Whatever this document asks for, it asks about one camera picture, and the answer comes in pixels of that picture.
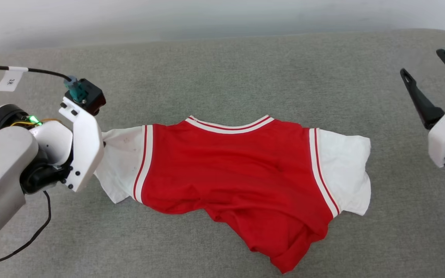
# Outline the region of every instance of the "red and white jersey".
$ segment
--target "red and white jersey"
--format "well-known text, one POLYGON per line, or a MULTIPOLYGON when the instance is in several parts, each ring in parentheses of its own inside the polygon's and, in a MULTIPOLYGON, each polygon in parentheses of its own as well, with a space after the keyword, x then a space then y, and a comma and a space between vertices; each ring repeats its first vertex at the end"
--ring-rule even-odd
POLYGON ((252 251, 291 271, 341 211, 370 202, 370 140, 265 116, 228 127, 189 117, 104 133, 95 174, 117 203, 127 197, 162 213, 204 209, 252 251))

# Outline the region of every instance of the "sleeve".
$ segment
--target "sleeve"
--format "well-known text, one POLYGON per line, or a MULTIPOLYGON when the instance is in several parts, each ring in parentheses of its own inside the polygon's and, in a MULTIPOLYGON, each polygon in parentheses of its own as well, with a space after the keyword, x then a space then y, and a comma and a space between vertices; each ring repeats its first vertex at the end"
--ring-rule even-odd
POLYGON ((364 215, 370 204, 370 178, 365 164, 370 139, 316 129, 318 162, 326 187, 339 211, 364 215))
POLYGON ((138 167, 144 155, 144 129, 142 125, 102 134, 106 147, 94 174, 115 204, 134 194, 138 167))

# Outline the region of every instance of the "white striped collar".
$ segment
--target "white striped collar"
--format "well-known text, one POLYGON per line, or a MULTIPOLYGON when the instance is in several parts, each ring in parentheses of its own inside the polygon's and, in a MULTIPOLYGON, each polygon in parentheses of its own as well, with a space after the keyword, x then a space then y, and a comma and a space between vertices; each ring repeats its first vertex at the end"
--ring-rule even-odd
POLYGON ((227 125, 218 125, 214 123, 208 123, 204 121, 200 121, 199 119, 190 116, 185 121, 191 125, 194 125, 200 129, 207 130, 210 132, 216 132, 221 134, 240 134, 240 133, 246 133, 251 132, 253 130, 256 130, 258 128, 263 127, 264 125, 267 125, 268 123, 272 122, 274 118, 270 117, 269 115, 263 116, 262 118, 254 121, 251 124, 248 125, 241 125, 239 127, 229 127, 227 125))

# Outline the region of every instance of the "gray couch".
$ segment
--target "gray couch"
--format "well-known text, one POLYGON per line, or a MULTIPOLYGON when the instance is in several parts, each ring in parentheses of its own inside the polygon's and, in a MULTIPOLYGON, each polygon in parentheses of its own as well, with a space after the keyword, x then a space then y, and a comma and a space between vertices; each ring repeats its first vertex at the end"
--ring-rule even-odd
MULTIPOLYGON (((104 90, 103 131, 175 124, 190 114, 243 125, 265 114, 369 137, 370 208, 342 213, 288 277, 445 277, 445 169, 427 154, 427 131, 399 70, 445 109, 445 32, 305 34, 154 42, 0 54, 1 65, 84 77, 104 90)), ((25 74, 0 92, 40 117, 60 117, 60 78, 25 74)), ((49 190, 53 219, 0 277, 279 277, 225 224, 203 211, 162 215, 128 199, 114 205, 94 178, 81 193, 49 190)), ((27 205, 0 232, 0 257, 46 220, 46 199, 27 205)))

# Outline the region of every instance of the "red and white stripe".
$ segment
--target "red and white stripe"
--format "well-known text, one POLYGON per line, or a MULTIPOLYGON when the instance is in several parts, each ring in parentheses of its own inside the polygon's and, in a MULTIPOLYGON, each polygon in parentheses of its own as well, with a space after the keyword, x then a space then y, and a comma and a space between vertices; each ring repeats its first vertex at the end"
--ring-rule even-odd
POLYGON ((152 149, 154 141, 154 132, 152 125, 143 126, 143 156, 139 166, 138 174, 133 187, 133 197, 142 203, 142 187, 149 172, 150 163, 152 162, 152 149))
POLYGON ((203 130, 207 130, 210 132, 216 132, 216 133, 221 133, 221 134, 240 134, 240 133, 245 133, 245 132, 251 132, 253 130, 261 128, 264 125, 267 125, 268 123, 272 122, 273 120, 274 120, 274 118, 267 115, 267 116, 263 116, 262 118, 254 121, 251 124, 241 125, 239 127, 230 127, 227 125, 218 125, 218 124, 214 124, 214 123, 204 122, 204 121, 200 121, 199 119, 197 119, 193 116, 190 116, 185 121, 187 121, 191 125, 194 125, 198 128, 201 128, 203 130))
POLYGON ((318 140, 318 129, 310 129, 309 130, 309 142, 310 142, 310 156, 312 162, 312 170, 314 172, 314 177, 316 179, 316 183, 324 200, 331 210, 332 217, 338 216, 340 213, 340 208, 337 205, 337 201, 331 194, 331 190, 327 188, 325 184, 324 177, 322 171, 320 170, 320 155, 319 155, 319 140, 318 140))

